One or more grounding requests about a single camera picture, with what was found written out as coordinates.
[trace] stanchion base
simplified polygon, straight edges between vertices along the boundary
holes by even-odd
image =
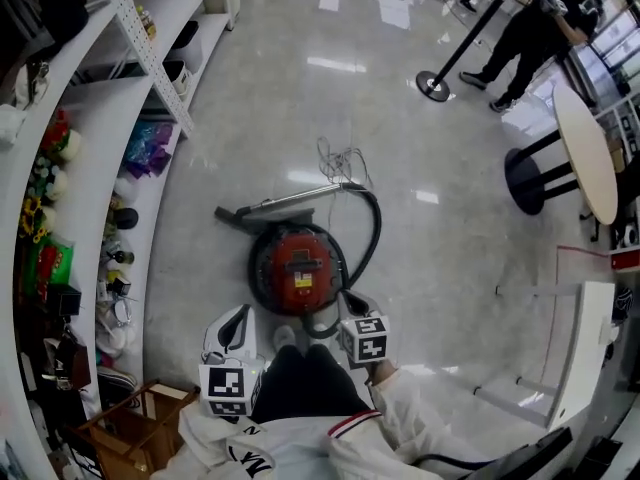
[[[520,152],[519,148],[514,148],[507,153],[504,159],[504,178],[507,181],[511,197],[524,213],[527,215],[538,215],[544,206],[544,185],[532,188],[531,190],[514,194],[513,187],[528,179],[540,176],[540,169],[535,160],[531,157],[525,158],[515,167],[510,167],[513,158]]]
[[[437,73],[433,73],[432,71],[420,71],[420,73],[416,75],[416,85],[418,89],[420,89],[420,92],[427,98],[442,103],[449,99],[451,91],[449,90],[447,82],[444,80],[442,80],[437,87],[432,87],[431,82],[433,82],[436,76]]]

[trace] tangled cable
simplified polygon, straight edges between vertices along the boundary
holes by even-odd
[[[320,172],[327,177],[329,183],[343,183],[348,181],[349,183],[357,183],[364,186],[368,184],[369,188],[373,189],[373,180],[371,179],[371,176],[369,176],[367,162],[365,162],[360,148],[349,146],[341,151],[332,153],[331,144],[324,136],[318,137],[316,147],[320,158],[318,168],[320,169]],[[365,177],[363,183],[353,179],[353,168],[351,165],[351,159],[353,156],[358,157],[362,162]]]

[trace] sneaker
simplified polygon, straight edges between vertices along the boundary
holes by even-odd
[[[460,0],[460,5],[473,13],[478,12],[476,8],[473,5],[471,5],[471,0]]]
[[[498,98],[497,100],[489,103],[489,108],[498,114],[502,114],[505,110],[509,109],[512,103],[512,100],[503,100],[502,98]]]
[[[276,353],[286,345],[296,346],[296,335],[290,325],[281,325],[273,333],[273,348]]]
[[[328,329],[328,327],[324,324],[315,324],[313,326],[313,329],[315,331],[326,331]],[[324,338],[322,340],[320,339],[316,339],[316,338],[309,338],[309,346],[313,347],[314,345],[324,345],[325,347],[329,348],[329,344],[331,343],[331,338]]]
[[[468,71],[460,71],[460,73],[458,73],[458,77],[463,82],[469,85],[473,85],[474,87],[477,87],[478,89],[481,89],[483,91],[487,88],[488,85],[487,82],[480,78],[480,73],[476,75],[474,73],[469,73]]]

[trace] shelving unit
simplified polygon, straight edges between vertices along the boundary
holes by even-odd
[[[191,105],[191,100],[193,100],[193,95],[196,92],[198,84],[200,83],[200,78],[202,78],[202,73],[207,67],[207,63],[209,61],[209,57],[213,53],[213,49],[216,47],[220,36],[224,32],[227,23],[229,22],[228,14],[201,14],[196,18],[198,22],[198,33],[200,34],[200,41],[202,43],[202,65],[200,69],[193,73],[191,77],[191,87],[189,88],[189,94],[187,94],[187,99],[185,100],[185,104],[187,107]]]
[[[135,3],[149,10],[158,29],[151,43],[137,16]],[[0,149],[0,435],[6,437],[29,478],[54,480],[55,473],[35,430],[22,387],[16,354],[13,322],[13,267],[17,224],[32,163],[47,124],[61,103],[71,114],[73,127],[83,136],[78,156],[64,167],[68,191],[56,202],[55,233],[74,242],[71,284],[82,292],[81,312],[72,318],[72,329],[87,346],[91,384],[83,394],[85,412],[100,411],[95,369],[95,285],[102,232],[113,184],[135,120],[149,92],[154,90],[175,120],[168,150],[173,152],[180,136],[188,138],[193,122],[188,102],[193,98],[215,44],[226,26],[233,28],[229,14],[202,16],[203,65],[194,74],[188,102],[182,102],[164,69],[162,60],[177,35],[202,0],[92,0],[89,22],[49,64],[50,82],[43,99],[32,106],[13,146]],[[229,0],[225,0],[229,10]],[[113,22],[117,26],[108,26]],[[69,88],[81,66],[91,62],[96,52],[103,62],[127,58],[139,62],[146,76],[96,82]],[[153,233],[170,164],[159,177],[139,181],[140,194],[134,207],[139,213],[136,228],[126,232],[136,261],[128,276],[134,322],[139,323],[138,341],[117,366],[133,373],[142,382],[142,325],[147,270]]]
[[[196,12],[202,0],[134,0],[134,2],[136,5],[142,5],[151,14],[158,31],[151,45],[156,56],[159,59],[164,59],[178,34]],[[108,37],[101,38],[96,42],[82,63],[82,67],[91,69],[117,64],[122,60],[126,48],[126,38],[122,34],[112,31]],[[130,51],[126,60],[134,62],[136,60],[135,52]]]
[[[174,125],[173,133],[169,144],[165,148],[167,153],[173,155],[178,139],[180,137],[180,127]],[[167,181],[171,162],[165,167],[160,176],[143,176],[138,183],[138,197],[136,198],[133,208],[138,212],[138,224],[135,228],[119,231],[127,243],[133,247],[133,253],[136,260],[133,265],[126,271],[127,279],[131,282],[131,290],[129,291],[130,307],[131,307],[131,324],[136,330],[136,341],[128,350],[116,360],[115,367],[135,375],[138,379],[138,387],[143,382],[142,374],[142,338],[144,328],[144,307],[145,294],[147,291],[147,271],[149,270],[149,259],[151,257],[151,246],[153,244],[153,235],[156,228],[156,219],[160,202],[162,201],[162,192]]]
[[[615,121],[615,126],[614,128],[617,127],[618,132],[620,134],[620,139],[622,141],[622,145],[623,145],[623,149],[624,149],[624,156],[625,156],[625,164],[629,165],[629,163],[631,162],[631,160],[634,157],[634,154],[631,151],[631,146],[629,144],[629,140],[626,136],[624,127],[622,126],[622,120],[620,117],[620,111],[622,109],[624,109],[625,105],[629,105],[629,115],[631,116],[633,123],[634,123],[634,127],[636,129],[637,132],[640,132],[640,118],[638,117],[638,112],[636,110],[636,107],[634,105],[633,102],[633,98],[635,98],[637,96],[637,92],[633,92],[629,95],[627,95],[626,97],[622,98],[621,100],[617,101],[616,103],[614,103],[613,105],[611,105],[610,107],[604,109],[602,112],[600,112],[599,114],[597,114],[595,117],[598,120],[606,120],[608,117],[613,116],[613,119]],[[637,198],[635,200],[634,203],[635,206],[635,214],[636,214],[636,226],[637,229],[640,230],[640,198]],[[635,251],[637,249],[637,247],[633,246],[633,247],[618,247],[616,249],[611,249],[609,251],[610,255],[614,255],[617,253],[621,253],[621,252],[631,252],[631,251]],[[618,273],[625,273],[625,272],[632,272],[637,270],[635,267],[632,269],[624,269],[624,270],[616,270],[616,272]]]
[[[56,202],[56,235],[74,243],[71,283],[82,292],[81,311],[72,329],[95,350],[96,279],[104,223],[122,155],[151,89],[151,78],[125,78],[68,90],[60,102],[83,137],[78,157],[65,166],[69,190]],[[85,412],[101,410],[95,361],[83,395]]]

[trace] red vacuum cleaner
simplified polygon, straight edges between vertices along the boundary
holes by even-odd
[[[328,231],[313,224],[313,208],[272,213],[339,191],[362,197],[373,219],[369,245],[352,274],[338,242]],[[339,318],[326,331],[316,331],[311,317],[335,302],[338,292],[354,285],[378,245],[382,216],[378,200],[371,192],[356,183],[335,183],[280,199],[267,199],[239,208],[235,213],[218,207],[215,216],[257,236],[249,254],[247,277],[260,305],[278,315],[299,317],[313,338],[328,338],[336,332]]]

